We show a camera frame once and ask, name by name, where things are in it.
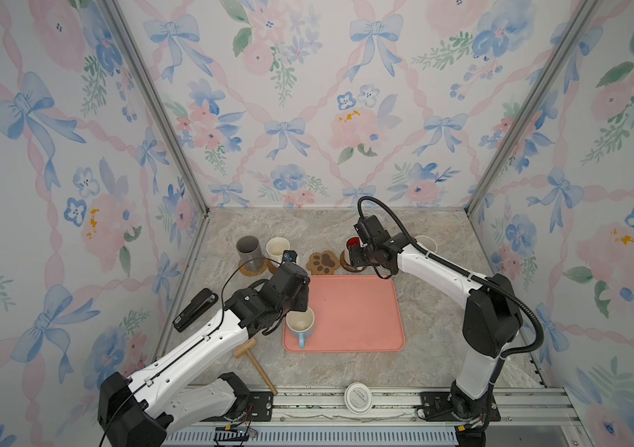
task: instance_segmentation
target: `round container lid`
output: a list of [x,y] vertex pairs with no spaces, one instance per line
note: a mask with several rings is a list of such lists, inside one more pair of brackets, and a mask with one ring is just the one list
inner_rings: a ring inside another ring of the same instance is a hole
[[347,408],[354,414],[365,414],[371,410],[372,395],[363,383],[355,382],[347,387],[344,393]]

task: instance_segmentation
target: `black cable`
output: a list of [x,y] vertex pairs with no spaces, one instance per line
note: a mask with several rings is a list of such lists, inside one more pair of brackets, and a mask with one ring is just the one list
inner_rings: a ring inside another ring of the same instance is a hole
[[242,447],[245,444],[245,441],[249,441],[250,440],[250,425],[252,424],[252,419],[250,419],[250,422],[247,423],[247,438],[243,438],[242,442],[240,442],[240,447]]
[[426,422],[431,422],[434,418],[437,418],[438,416],[444,415],[450,411],[454,411],[454,407],[449,407],[446,410],[439,411],[437,414],[432,414],[428,418],[422,418],[421,416],[419,416],[419,410],[423,410],[423,409],[424,407],[418,407],[416,409],[416,416],[419,417],[419,419],[421,419],[422,421],[426,421]]
[[389,273],[389,276],[384,278],[384,276],[382,276],[381,273],[379,273],[379,270],[376,268],[376,265],[372,265],[372,267],[374,267],[374,271],[376,272],[376,275],[383,280],[387,280],[393,276],[391,273]]
[[[266,259],[266,260],[270,260],[272,262],[274,262],[275,264],[279,265],[281,263],[278,263],[277,261],[270,259],[268,257],[256,257],[257,259]],[[209,337],[210,335],[214,334],[215,331],[217,331],[218,329],[220,329],[220,327],[223,325],[223,321],[225,319],[225,310],[224,310],[224,292],[225,292],[225,288],[227,287],[227,283],[230,282],[230,280],[232,280],[232,277],[235,275],[235,273],[239,272],[240,269],[242,268],[242,265],[240,265],[234,272],[232,272],[232,274],[230,275],[230,277],[227,279],[227,281],[225,281],[224,285],[223,285],[223,289],[220,291],[220,310],[222,311],[222,314],[220,315],[220,323],[217,324],[217,326],[215,326],[215,328],[212,330],[212,332],[207,334],[207,337]],[[153,377],[151,377],[149,380],[154,380],[155,378],[159,377],[165,370],[167,370],[168,368],[170,368],[171,366],[173,366],[173,364],[175,364],[175,362],[177,362],[178,360],[180,360],[185,354],[187,354],[188,352],[192,351],[193,348],[195,348],[197,345],[199,345],[200,343],[202,343],[205,340],[205,337],[200,338],[196,344],[194,344],[193,346],[190,346],[189,348],[187,348],[187,350],[178,355],[177,358],[175,358],[172,362],[168,363],[166,366],[163,367],[163,369],[161,369],[160,371],[158,371]],[[106,428],[103,432],[103,436],[101,437],[101,442],[98,443],[98,447],[102,447],[103,446],[103,441],[106,439],[106,434],[108,433],[108,429],[111,427],[111,424],[113,423],[113,420],[115,418],[115,416],[118,414],[118,412],[120,411],[121,408],[123,408],[123,405],[126,404],[126,402],[128,402],[128,400],[130,398],[132,398],[133,396],[135,396],[136,393],[138,393],[138,391],[140,391],[141,389],[143,389],[143,387],[147,384],[147,381],[144,382],[140,387],[138,387],[138,389],[136,389],[135,391],[133,391],[133,393],[123,401],[123,403],[121,403],[121,405],[118,406],[118,408],[116,409],[116,411],[113,413],[113,416],[111,416],[110,419],[108,419],[108,423],[106,424]]]
[[487,279],[483,279],[479,276],[475,276],[473,275],[471,272],[469,272],[468,270],[465,270],[461,267],[459,267],[456,264],[453,264],[451,262],[449,262],[448,260],[434,255],[433,253],[430,253],[429,251],[427,251],[425,248],[423,248],[422,246],[420,246],[418,243],[416,243],[416,239],[414,239],[413,237],[411,237],[411,235],[409,234],[409,231],[406,229],[406,227],[404,227],[403,223],[401,223],[401,220],[396,216],[396,214],[394,214],[394,211],[392,211],[384,202],[382,202],[379,199],[375,199],[374,197],[371,196],[363,196],[360,197],[359,200],[357,201],[357,211],[359,212],[359,217],[364,219],[364,213],[362,212],[361,209],[361,203],[366,200],[369,202],[374,202],[375,204],[379,205],[384,211],[386,211],[387,214],[389,214],[389,216],[391,216],[391,218],[394,220],[394,222],[396,222],[396,225],[399,227],[399,229],[401,230],[401,232],[404,234],[404,236],[406,237],[406,240],[409,241],[409,243],[414,246],[420,253],[424,254],[424,255],[428,255],[430,259],[438,262],[439,264],[442,264],[444,267],[447,267],[453,271],[455,271],[456,273],[459,273],[460,275],[465,276],[466,278],[468,278],[469,280],[472,280],[474,282],[477,282],[481,285],[485,285],[488,288],[491,288],[494,292],[499,293],[500,295],[506,297],[507,299],[509,299],[510,301],[513,302],[513,304],[515,304],[518,309],[520,309],[524,314],[526,314],[526,317],[528,317],[528,319],[531,321],[531,324],[533,325],[533,328],[536,331],[536,339],[533,340],[533,343],[527,345],[527,346],[521,346],[518,348],[510,348],[510,349],[506,349],[505,351],[503,351],[500,354],[500,357],[502,358],[506,358],[508,357],[510,354],[518,354],[518,353],[530,353],[532,351],[535,351],[536,349],[540,348],[541,345],[543,344],[543,340],[545,339],[545,336],[543,334],[543,327],[540,324],[540,321],[538,321],[538,317],[536,317],[536,314],[533,313],[532,310],[530,310],[530,308],[525,305],[525,303],[523,303],[521,300],[519,300],[516,295],[510,293],[509,291],[507,291],[506,289],[502,288],[501,286],[499,286],[498,284],[496,284],[495,282],[492,282],[490,280]]
[[262,331],[262,335],[269,335],[277,330],[277,328],[282,324],[282,320],[285,319],[287,314],[285,313],[285,309],[280,310],[280,317],[277,319],[277,324],[272,326],[270,329],[265,329]]

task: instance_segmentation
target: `gray cup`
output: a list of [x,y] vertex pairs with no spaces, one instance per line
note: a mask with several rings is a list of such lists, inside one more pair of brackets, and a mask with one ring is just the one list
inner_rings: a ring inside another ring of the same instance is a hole
[[257,273],[265,263],[262,257],[262,250],[259,248],[259,240],[255,236],[243,236],[235,244],[237,254],[240,255],[240,262],[250,272]]

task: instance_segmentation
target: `blue bow pattern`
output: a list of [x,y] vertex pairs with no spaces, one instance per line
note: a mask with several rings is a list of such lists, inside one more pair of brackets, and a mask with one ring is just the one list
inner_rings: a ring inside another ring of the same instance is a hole
[[158,145],[158,140],[155,138],[153,130],[148,127],[145,129],[145,139],[143,144],[136,148],[136,160],[141,166],[145,166],[147,161],[150,168],[153,170],[153,194],[158,192],[158,166],[155,165],[155,160],[158,160],[163,165],[170,165],[170,162],[165,158],[165,151],[157,152],[155,149]]
[[367,186],[366,188],[344,188],[342,190],[342,195],[344,197],[351,197],[352,204],[350,206],[357,206],[357,202],[359,197],[371,196],[373,197],[376,193],[376,186]]
[[158,274],[155,275],[153,279],[153,284],[151,286],[151,290],[153,293],[158,295],[160,289],[165,289],[165,310],[170,310],[170,282],[168,282],[168,278],[172,278],[174,276],[180,275],[180,270],[178,270],[178,263],[175,263],[171,268],[170,267],[170,258],[167,253],[163,252],[160,255],[160,268],[158,268]]
[[[536,306],[536,314],[538,314],[538,318],[543,322],[543,328],[550,335],[553,349],[557,352],[565,351],[570,346],[570,343],[566,336],[555,327],[555,323],[551,321],[550,312],[548,312],[548,308],[545,307],[545,304],[541,302]],[[543,343],[543,346],[540,348],[539,360],[541,364],[543,361],[547,361],[551,365],[553,364],[550,361],[550,348],[547,343]]]
[[168,47],[170,48],[170,55],[173,58],[173,65],[163,70],[162,79],[173,82],[175,67],[182,64],[181,48],[187,53],[196,66],[200,67],[208,76],[212,76],[212,72],[207,67],[208,64],[212,63],[212,59],[192,49],[187,42],[183,40],[186,39],[192,42],[200,41],[200,31],[197,28],[195,17],[183,14],[177,21],[167,23],[163,23],[160,20],[149,20],[143,23],[143,28],[145,28],[145,31],[148,33],[148,37],[156,44],[168,39]]
[[242,193],[242,183],[232,182],[230,184],[208,184],[207,189],[215,194],[223,193],[223,203],[217,205],[219,207],[225,206],[226,203],[230,203],[230,199],[234,199],[237,203],[247,208],[249,200],[243,199],[238,194]]
[[376,39],[376,46],[379,49],[379,56],[381,56],[381,63],[384,64],[384,68],[389,72],[391,76],[394,76],[394,64],[401,62],[401,58],[397,57],[391,51],[386,48],[384,41],[386,39],[392,42],[399,40],[401,36],[401,28],[404,24],[404,19],[399,14],[389,16],[384,22],[369,22],[365,19],[355,20],[349,25],[349,35],[352,42],[359,42],[367,39],[366,46],[364,47],[364,57],[359,65],[347,70],[344,74],[344,79],[349,78],[349,82],[354,81],[354,76],[359,72],[359,68],[369,64],[371,59],[374,58],[374,37]]
[[527,197],[527,200],[528,206],[535,205],[536,203],[550,205],[555,200],[553,213],[551,213],[550,215],[550,232],[553,232],[555,224],[558,224],[559,227],[563,228],[563,216],[561,207],[563,199],[565,199],[565,205],[568,208],[572,208],[575,205],[579,204],[581,200],[583,200],[585,192],[580,186],[575,186],[568,182],[565,179],[565,174],[563,174],[563,171],[556,167],[551,169],[550,174],[548,174],[548,183],[555,186],[555,188],[553,188],[553,191],[548,193],[548,195],[546,195],[542,199],[539,199],[537,197]]
[[481,225],[482,221],[486,220],[486,210],[483,206],[485,205],[485,208],[490,208],[493,204],[494,199],[495,197],[490,192],[486,194],[485,197],[483,197],[483,201],[481,202],[481,206],[479,207],[479,225]]
[[71,337],[63,329],[49,329],[50,325],[67,325],[79,323],[97,316],[100,310],[91,310],[93,298],[74,310],[68,315],[59,316],[73,301],[73,296],[62,285],[54,285],[46,292],[44,298],[44,311],[39,314],[34,322],[34,326],[21,335],[14,346],[11,358],[17,362],[28,363],[36,358],[41,350],[41,345],[46,340],[61,348],[63,357],[59,364],[59,383],[63,383],[63,378],[67,373],[72,373],[69,356],[66,354],[71,344]]
[[469,116],[465,113],[459,113],[455,115],[453,118],[441,118],[441,117],[429,117],[426,118],[423,122],[423,128],[425,130],[436,130],[433,133],[433,137],[431,141],[427,145],[419,146],[414,149],[413,153],[417,155],[421,155],[423,151],[426,150],[429,146],[433,146],[438,143],[438,140],[441,139],[441,134],[444,134],[444,141],[447,143],[447,147],[451,150],[451,152],[455,152],[455,145],[461,144],[461,140],[451,135],[451,129],[453,130],[461,130],[466,125],[466,120]]
[[[560,25],[555,27],[553,31],[553,35],[550,38],[550,43],[553,45],[557,45],[563,40],[563,36],[565,35],[565,31],[569,22],[561,23]],[[580,49],[580,53],[583,56],[587,56],[590,54],[595,45],[600,41],[600,37],[602,37],[602,26],[593,26],[589,29],[585,34],[583,34],[582,39],[578,42],[578,49]],[[568,93],[568,86],[571,81],[579,81],[580,76],[578,75],[578,67],[576,65],[576,51],[573,51],[570,59],[568,60],[568,67],[565,68],[565,80],[563,84],[563,94]]]
[[86,140],[73,133],[73,130],[76,129],[75,120],[57,120],[39,112],[39,110],[53,107],[53,97],[48,92],[44,81],[41,81],[36,73],[26,73],[23,77],[22,87],[21,92],[14,97],[12,102],[0,102],[0,131],[11,139],[17,139],[23,133],[23,122],[26,121],[31,133],[41,143],[48,156],[44,169],[44,183],[46,190],[51,191],[51,184],[61,187],[51,161],[56,153],[56,146],[53,145],[53,138],[48,131],[35,121],[31,114],[46,126],[72,141],[85,143]]
[[290,122],[266,122],[265,132],[268,135],[280,134],[280,146],[273,151],[269,151],[267,158],[275,159],[277,153],[287,147],[287,138],[290,139],[294,147],[302,155],[307,156],[305,149],[310,148],[310,145],[301,142],[294,136],[294,134],[303,135],[305,133],[305,121],[302,118],[294,118]]

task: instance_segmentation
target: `woven coaster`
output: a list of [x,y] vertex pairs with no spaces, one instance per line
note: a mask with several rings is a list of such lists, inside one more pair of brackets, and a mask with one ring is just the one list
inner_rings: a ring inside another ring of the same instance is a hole
[[257,272],[253,272],[251,270],[248,270],[245,268],[244,265],[238,263],[238,265],[240,265],[240,273],[242,273],[245,276],[257,276],[260,273],[264,272],[265,269],[268,267],[268,262],[267,260],[262,260],[262,266],[259,268],[259,270]]

